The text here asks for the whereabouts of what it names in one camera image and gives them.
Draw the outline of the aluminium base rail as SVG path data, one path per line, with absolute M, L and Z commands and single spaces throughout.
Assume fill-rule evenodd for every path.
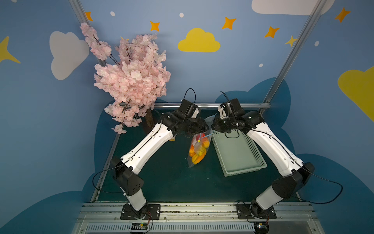
M 74 234 L 130 234 L 131 224 L 146 223 L 144 234 L 254 234 L 253 223 L 268 223 L 269 234 L 323 234 L 311 204 L 281 202 L 267 218 L 254 218 L 244 202 L 151 202 L 142 219 L 129 204 L 85 203 Z

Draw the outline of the aluminium frame right post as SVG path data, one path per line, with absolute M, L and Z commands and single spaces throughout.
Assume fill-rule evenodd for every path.
M 296 43 L 292 46 L 289 55 L 287 56 L 285 63 L 283 64 L 279 74 L 276 76 L 274 82 L 272 83 L 271 88 L 269 89 L 264 101 L 262 103 L 262 108 L 259 109 L 261 115 L 264 114 L 266 109 L 270 108 L 270 103 L 278 91 L 281 83 L 285 79 L 287 73 L 289 72 L 290 68 L 292 67 L 294 61 L 296 60 L 297 56 L 299 55 L 302 47 L 304 46 L 305 42 L 307 41 L 309 35 L 313 31 L 314 27 L 316 26 L 318 20 L 322 15 L 322 10 L 325 7 L 327 0 L 319 0 L 317 1 L 315 7 L 313 8 L 310 16 L 308 17 L 304 27 L 302 28 L 299 37 Z

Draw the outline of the aluminium frame back bar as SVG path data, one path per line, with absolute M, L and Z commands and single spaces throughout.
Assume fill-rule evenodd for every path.
M 155 103 L 155 109 L 178 109 L 181 103 Z M 217 109 L 220 103 L 196 103 L 196 105 L 201 109 Z M 241 103 L 243 109 L 269 109 L 271 107 L 270 103 Z

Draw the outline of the right controller board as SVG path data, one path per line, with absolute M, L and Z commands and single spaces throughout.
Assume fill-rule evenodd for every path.
M 254 233 L 255 234 L 268 234 L 269 232 L 269 225 L 268 223 L 259 223 L 259 222 L 256 222 L 256 223 L 253 223 L 254 225 Z

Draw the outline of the pink cherry blossom tree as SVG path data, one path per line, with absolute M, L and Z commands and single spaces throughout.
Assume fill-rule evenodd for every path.
M 95 65 L 94 85 L 114 98 L 104 111 L 118 122 L 113 130 L 125 134 L 126 127 L 137 127 L 148 109 L 167 93 L 171 73 L 163 65 L 166 52 L 160 52 L 156 34 L 138 35 L 132 41 L 121 39 L 114 64 Z

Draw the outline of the aluminium frame left post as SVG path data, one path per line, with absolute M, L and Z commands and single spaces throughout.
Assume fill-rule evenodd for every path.
M 84 36 L 84 40 L 89 47 L 89 51 L 96 57 L 100 66 L 107 65 L 107 58 L 110 57 L 112 49 L 111 46 L 98 38 L 97 31 L 90 25 L 88 16 L 83 10 L 80 1 L 69 1 L 73 11 L 80 23 L 80 30 Z

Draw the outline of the yellow orange mango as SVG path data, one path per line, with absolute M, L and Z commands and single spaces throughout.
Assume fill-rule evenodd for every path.
M 207 149 L 200 145 L 200 146 L 194 147 L 194 150 L 195 150 L 195 155 L 191 158 L 191 161 L 193 164 L 196 165 L 204 159 L 207 153 Z

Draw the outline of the clear zip-top bag blue zipper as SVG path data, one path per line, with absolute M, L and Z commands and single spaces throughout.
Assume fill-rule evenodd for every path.
M 207 155 L 213 134 L 211 126 L 213 124 L 214 118 L 215 115 L 205 118 L 205 122 L 207 123 L 209 129 L 203 133 L 194 135 L 192 138 L 189 156 L 187 158 L 190 168 L 199 164 Z

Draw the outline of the large orange mango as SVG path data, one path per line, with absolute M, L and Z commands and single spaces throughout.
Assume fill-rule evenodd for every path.
M 194 145 L 191 144 L 190 149 L 189 149 L 189 156 L 193 157 L 194 155 L 195 155 Z

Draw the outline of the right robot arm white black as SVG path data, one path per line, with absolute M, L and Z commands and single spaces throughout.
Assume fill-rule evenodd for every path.
M 251 203 L 252 213 L 265 216 L 269 209 L 280 201 L 290 199 L 309 180 L 314 172 L 311 163 L 304 163 L 275 136 L 258 111 L 246 112 L 238 99 L 222 103 L 218 107 L 212 128 L 220 133 L 239 130 L 250 137 L 266 153 L 276 166 L 280 178 L 258 195 Z

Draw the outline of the red orange mango top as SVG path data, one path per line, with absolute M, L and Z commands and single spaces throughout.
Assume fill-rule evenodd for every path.
M 197 135 L 195 136 L 195 140 L 196 140 L 197 142 L 200 142 L 200 139 L 201 139 L 201 138 L 204 138 L 205 136 L 206 136 L 205 133 L 197 134 Z

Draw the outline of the controller board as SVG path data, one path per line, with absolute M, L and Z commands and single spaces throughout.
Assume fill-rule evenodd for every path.
M 137 233 L 145 233 L 148 231 L 148 225 L 146 223 L 136 223 L 133 222 L 131 224 L 130 233 L 131 234 L 137 234 Z
M 259 223 L 259 222 L 256 222 L 256 223 L 253 223 L 254 225 L 254 233 L 255 234 L 268 234 L 269 232 L 269 225 L 268 223 Z

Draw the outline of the pale green perforated plastic basket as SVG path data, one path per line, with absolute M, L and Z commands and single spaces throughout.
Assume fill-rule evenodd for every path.
M 225 177 L 256 172 L 267 167 L 255 142 L 242 132 L 225 134 L 213 131 L 212 142 Z

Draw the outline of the aluminium frame post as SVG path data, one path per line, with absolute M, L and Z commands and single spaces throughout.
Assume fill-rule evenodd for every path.
M 111 46 L 98 38 L 97 31 L 90 25 L 88 16 L 83 10 L 80 1 L 69 1 L 73 11 L 80 23 L 80 30 L 84 36 L 84 40 L 89 47 L 89 51 L 96 57 L 100 66 L 107 65 L 107 58 L 110 57 L 112 49 Z
M 296 43 L 292 46 L 289 55 L 287 56 L 285 63 L 283 64 L 279 74 L 276 76 L 274 82 L 272 83 L 271 88 L 269 89 L 264 101 L 262 103 L 262 108 L 259 109 L 261 115 L 264 114 L 266 109 L 270 108 L 270 103 L 278 91 L 281 83 L 285 79 L 287 73 L 289 72 L 290 68 L 292 67 L 294 61 L 296 60 L 297 56 L 299 55 L 302 47 L 304 46 L 305 42 L 307 41 L 309 35 L 313 31 L 314 27 L 316 26 L 318 20 L 322 15 L 322 10 L 325 7 L 327 0 L 319 0 L 317 1 L 315 7 L 313 8 L 310 16 L 308 17 L 304 27 L 302 28 L 299 37 Z

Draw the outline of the left controller board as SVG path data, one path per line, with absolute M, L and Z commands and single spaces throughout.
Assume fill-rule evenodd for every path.
M 146 223 L 136 223 L 133 222 L 131 224 L 130 233 L 131 234 L 137 234 L 137 233 L 145 233 L 148 231 L 148 225 Z

